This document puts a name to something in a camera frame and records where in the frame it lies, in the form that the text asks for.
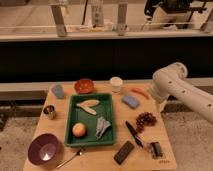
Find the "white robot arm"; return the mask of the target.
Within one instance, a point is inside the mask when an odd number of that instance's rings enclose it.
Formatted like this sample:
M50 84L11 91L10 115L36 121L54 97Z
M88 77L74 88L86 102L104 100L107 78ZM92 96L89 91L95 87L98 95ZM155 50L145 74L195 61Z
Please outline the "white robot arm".
M213 95L187 83L187 67L181 62L172 63L153 73L149 93L158 103L170 95L213 124Z

